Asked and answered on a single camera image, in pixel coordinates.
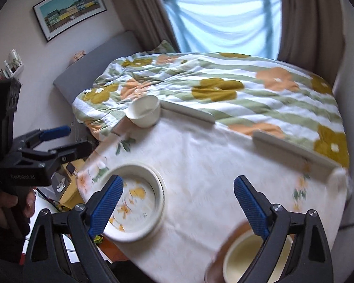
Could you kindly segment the person's left hand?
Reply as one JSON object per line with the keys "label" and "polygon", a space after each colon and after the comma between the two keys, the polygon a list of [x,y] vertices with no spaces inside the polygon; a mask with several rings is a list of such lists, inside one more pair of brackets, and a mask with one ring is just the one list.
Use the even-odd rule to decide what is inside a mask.
{"label": "person's left hand", "polygon": [[[23,216],[25,218],[31,218],[35,213],[35,201],[36,195],[34,190],[31,190],[27,194],[25,207],[23,209]],[[5,209],[9,209],[11,207],[16,206],[18,203],[18,198],[16,196],[12,196],[5,192],[0,192],[0,227],[7,229],[8,223],[4,214]]]}

